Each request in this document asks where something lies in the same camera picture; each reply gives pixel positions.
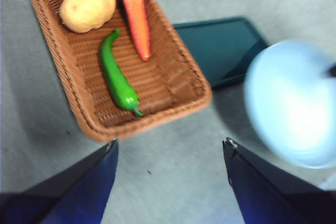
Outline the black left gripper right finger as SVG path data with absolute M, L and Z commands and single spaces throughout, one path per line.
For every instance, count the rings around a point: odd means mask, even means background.
M 245 223 L 335 223 L 335 191 L 322 190 L 236 143 L 223 141 L 228 182 Z

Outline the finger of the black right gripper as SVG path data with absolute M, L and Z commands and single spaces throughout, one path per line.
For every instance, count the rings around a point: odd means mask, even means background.
M 323 77 L 336 77 L 336 64 L 333 64 L 328 69 L 326 69 L 323 74 Z

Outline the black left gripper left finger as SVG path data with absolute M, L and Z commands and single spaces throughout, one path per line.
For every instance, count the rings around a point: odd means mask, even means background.
M 111 141 L 21 193 L 2 193 L 1 223 L 100 223 L 114 184 L 118 153 L 118 141 Z

